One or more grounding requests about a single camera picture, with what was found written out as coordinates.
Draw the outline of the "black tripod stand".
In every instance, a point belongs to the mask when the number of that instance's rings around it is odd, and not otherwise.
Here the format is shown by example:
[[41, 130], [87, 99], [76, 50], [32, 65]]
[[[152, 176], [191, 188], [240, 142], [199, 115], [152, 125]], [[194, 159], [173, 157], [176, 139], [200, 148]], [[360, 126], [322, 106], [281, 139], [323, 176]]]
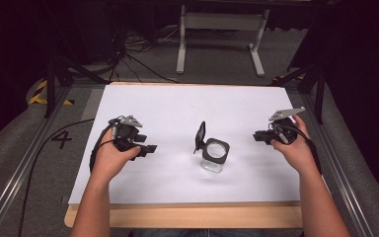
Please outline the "black tripod stand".
[[299, 68], [284, 76], [275, 77], [270, 86], [280, 87], [298, 77], [302, 76], [297, 91], [300, 94], [309, 94], [313, 88], [316, 88], [314, 115], [319, 124], [323, 123], [323, 101], [325, 93], [325, 72], [322, 63], [314, 63]]
[[74, 69], [79, 74], [88, 77], [98, 84], [109, 84], [109, 81], [101, 78], [82, 65], [74, 63], [70, 59], [60, 55], [53, 56], [47, 65], [47, 73], [45, 76], [47, 82], [46, 118], [49, 118], [56, 109], [56, 82], [59, 82], [62, 88], [70, 88], [73, 85], [74, 80], [69, 68]]

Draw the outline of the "person's right hand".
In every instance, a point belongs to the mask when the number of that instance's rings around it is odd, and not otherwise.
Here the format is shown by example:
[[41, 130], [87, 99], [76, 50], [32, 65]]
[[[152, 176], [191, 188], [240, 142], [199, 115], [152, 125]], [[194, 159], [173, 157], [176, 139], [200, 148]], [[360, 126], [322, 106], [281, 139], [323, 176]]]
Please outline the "person's right hand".
[[293, 167], [301, 177], [317, 175], [319, 171], [316, 167], [312, 151], [306, 141], [306, 139], [310, 137], [306, 124], [298, 115], [294, 115], [293, 118], [295, 126], [304, 136], [298, 135], [296, 140], [290, 145], [273, 140], [271, 146], [282, 153], [288, 164]]

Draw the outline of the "white metal table frame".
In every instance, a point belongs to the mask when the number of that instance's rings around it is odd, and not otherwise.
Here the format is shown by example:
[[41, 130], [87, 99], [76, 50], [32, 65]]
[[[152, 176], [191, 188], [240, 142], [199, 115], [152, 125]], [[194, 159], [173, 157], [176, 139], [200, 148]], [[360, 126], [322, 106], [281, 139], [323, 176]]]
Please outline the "white metal table frame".
[[263, 10], [261, 14], [256, 15], [189, 12], [187, 7], [182, 5], [180, 15], [180, 46], [176, 72], [178, 74], [185, 72], [187, 29], [251, 31], [256, 32], [257, 36], [255, 41], [248, 45], [248, 50], [257, 75], [264, 77], [265, 70], [260, 59], [259, 47], [265, 32], [268, 15], [269, 10]]

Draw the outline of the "aluminium floor rail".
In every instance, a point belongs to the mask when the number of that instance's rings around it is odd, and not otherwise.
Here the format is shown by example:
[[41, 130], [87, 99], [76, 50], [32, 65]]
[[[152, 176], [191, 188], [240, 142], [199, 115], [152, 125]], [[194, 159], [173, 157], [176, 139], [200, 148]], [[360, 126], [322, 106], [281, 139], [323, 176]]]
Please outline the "aluminium floor rail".
[[38, 154], [38, 149], [44, 143], [44, 136], [49, 131], [51, 123], [53, 122], [57, 112], [62, 107], [65, 99], [69, 95], [71, 89], [69, 87], [62, 87], [55, 96], [55, 102], [50, 107], [50, 114], [47, 118], [40, 121], [39, 127], [32, 138], [25, 154], [23, 155], [19, 165], [6, 183], [5, 189], [0, 196], [0, 223], [21, 188], [24, 179], [32, 168], [34, 158]]
[[328, 166], [331, 170], [332, 176], [335, 179], [342, 197], [342, 201], [353, 222], [354, 228], [357, 231], [358, 237], [374, 237], [374, 234], [355, 195], [355, 191], [353, 190], [346, 173], [341, 166], [339, 157], [336, 154], [324, 127], [316, 119], [313, 100], [307, 95], [301, 95], [301, 100], [304, 103], [307, 114], [311, 119], [309, 122], [309, 127], [313, 128], [317, 132], [319, 140], [323, 143], [324, 153], [328, 156]]

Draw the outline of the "person's left hand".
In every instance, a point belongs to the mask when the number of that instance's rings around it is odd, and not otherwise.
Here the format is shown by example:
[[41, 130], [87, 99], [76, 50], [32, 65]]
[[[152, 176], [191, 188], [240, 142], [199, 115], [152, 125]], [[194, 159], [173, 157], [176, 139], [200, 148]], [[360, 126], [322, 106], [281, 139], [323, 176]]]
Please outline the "person's left hand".
[[107, 185], [125, 166], [125, 164], [135, 158], [140, 152], [138, 146], [126, 151], [119, 151], [113, 144], [111, 136], [106, 134], [96, 153], [93, 171], [91, 172], [91, 182], [99, 185]]

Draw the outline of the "clear jar with black lid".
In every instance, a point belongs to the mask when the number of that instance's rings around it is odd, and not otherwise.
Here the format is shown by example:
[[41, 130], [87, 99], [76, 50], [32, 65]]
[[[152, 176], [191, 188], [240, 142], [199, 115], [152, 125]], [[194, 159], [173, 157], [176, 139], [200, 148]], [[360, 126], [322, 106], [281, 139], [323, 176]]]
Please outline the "clear jar with black lid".
[[201, 150], [202, 158], [200, 166], [209, 172], [220, 173], [227, 160], [230, 145], [216, 138], [204, 140], [206, 123], [203, 121], [194, 138], [194, 152]]

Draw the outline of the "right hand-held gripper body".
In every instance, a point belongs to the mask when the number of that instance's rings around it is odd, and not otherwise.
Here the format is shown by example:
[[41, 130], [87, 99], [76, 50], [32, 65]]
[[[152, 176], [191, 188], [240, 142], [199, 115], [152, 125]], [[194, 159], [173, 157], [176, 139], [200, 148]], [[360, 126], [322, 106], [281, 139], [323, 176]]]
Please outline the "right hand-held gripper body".
[[305, 111], [304, 107], [276, 111], [270, 121], [271, 138], [289, 145], [297, 138], [298, 130], [291, 117]]

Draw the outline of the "white table mat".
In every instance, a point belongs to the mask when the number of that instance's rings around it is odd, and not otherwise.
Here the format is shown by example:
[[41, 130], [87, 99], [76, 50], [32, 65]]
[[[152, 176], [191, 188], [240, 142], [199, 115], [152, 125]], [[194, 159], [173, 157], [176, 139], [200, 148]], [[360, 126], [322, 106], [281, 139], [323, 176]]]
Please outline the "white table mat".
[[[134, 116], [154, 153], [125, 165], [110, 186], [113, 203], [295, 201], [298, 175], [283, 156], [253, 134], [291, 102], [282, 88], [254, 86], [110, 85], [105, 88], [70, 197], [80, 201], [90, 176], [90, 155], [110, 119]], [[200, 125], [225, 141], [223, 169], [200, 165], [194, 148]]]

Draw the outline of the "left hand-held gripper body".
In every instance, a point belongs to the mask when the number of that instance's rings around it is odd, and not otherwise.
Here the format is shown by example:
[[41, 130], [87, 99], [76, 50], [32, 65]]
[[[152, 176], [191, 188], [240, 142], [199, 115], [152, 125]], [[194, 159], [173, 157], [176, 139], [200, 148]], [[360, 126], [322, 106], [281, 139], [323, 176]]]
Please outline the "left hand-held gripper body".
[[119, 151], [126, 151], [134, 146], [137, 142], [133, 141], [134, 137], [139, 133], [139, 127], [142, 124], [134, 116], [120, 116], [118, 118], [113, 118], [109, 121], [112, 126], [112, 140], [114, 141], [114, 146]]

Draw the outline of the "yellow black floor tape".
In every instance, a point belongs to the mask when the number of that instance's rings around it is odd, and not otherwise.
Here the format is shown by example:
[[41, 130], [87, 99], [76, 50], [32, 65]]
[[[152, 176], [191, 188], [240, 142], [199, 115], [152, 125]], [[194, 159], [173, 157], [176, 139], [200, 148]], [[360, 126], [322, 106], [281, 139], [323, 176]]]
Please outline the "yellow black floor tape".
[[29, 100], [30, 104], [41, 104], [46, 105], [47, 99], [42, 98], [40, 95], [44, 91], [44, 89], [47, 86], [47, 81], [43, 79], [37, 86], [36, 90], [34, 91], [32, 97]]

